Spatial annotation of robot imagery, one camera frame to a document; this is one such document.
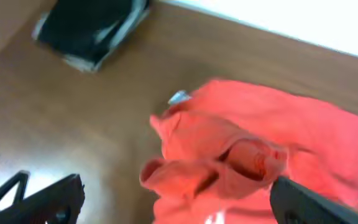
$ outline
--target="black object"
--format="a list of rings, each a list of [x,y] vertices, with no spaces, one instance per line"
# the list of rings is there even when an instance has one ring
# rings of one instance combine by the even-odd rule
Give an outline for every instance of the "black object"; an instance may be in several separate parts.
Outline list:
[[[76,223],[85,200],[78,174],[71,174],[46,189],[24,199],[29,175],[18,172],[0,187],[0,200],[19,183],[13,204],[0,212],[0,224],[72,224]]]
[[[149,7],[150,0],[59,0],[41,19],[33,38],[62,53],[70,65],[93,72]]]
[[[279,177],[270,193],[270,205],[278,224],[358,224],[358,214],[311,190]]]

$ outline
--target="clothing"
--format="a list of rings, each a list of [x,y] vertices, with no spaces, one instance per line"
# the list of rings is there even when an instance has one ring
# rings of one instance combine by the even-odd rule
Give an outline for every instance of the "clothing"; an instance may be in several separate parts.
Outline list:
[[[213,80],[150,122],[164,159],[140,181],[160,196],[155,223],[275,223],[279,175],[358,209],[358,116],[329,103]]]

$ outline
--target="red cloth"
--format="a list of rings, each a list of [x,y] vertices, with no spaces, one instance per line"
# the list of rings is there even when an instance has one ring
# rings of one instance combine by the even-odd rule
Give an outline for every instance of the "red cloth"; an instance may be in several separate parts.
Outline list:
[[[155,223],[275,223],[280,174],[358,209],[358,117],[329,103],[213,80],[150,122],[164,159],[140,181],[160,196]]]

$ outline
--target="brown table surface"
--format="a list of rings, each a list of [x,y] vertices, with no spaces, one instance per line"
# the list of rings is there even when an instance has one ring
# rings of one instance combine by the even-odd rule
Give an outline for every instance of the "brown table surface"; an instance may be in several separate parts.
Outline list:
[[[86,201],[78,223],[151,222],[155,196],[138,178],[160,155],[149,115],[177,90],[229,78],[358,114],[358,58],[350,55],[158,3],[90,75],[33,43],[42,11],[0,53],[0,185],[29,170],[29,195],[80,173]]]

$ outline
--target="crumpled red garment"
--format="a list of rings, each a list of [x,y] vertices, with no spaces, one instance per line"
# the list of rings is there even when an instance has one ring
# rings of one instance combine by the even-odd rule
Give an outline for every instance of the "crumpled red garment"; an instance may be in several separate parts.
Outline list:
[[[358,209],[358,116],[265,86],[213,80],[151,125],[164,159],[141,184],[155,223],[275,223],[279,176]]]

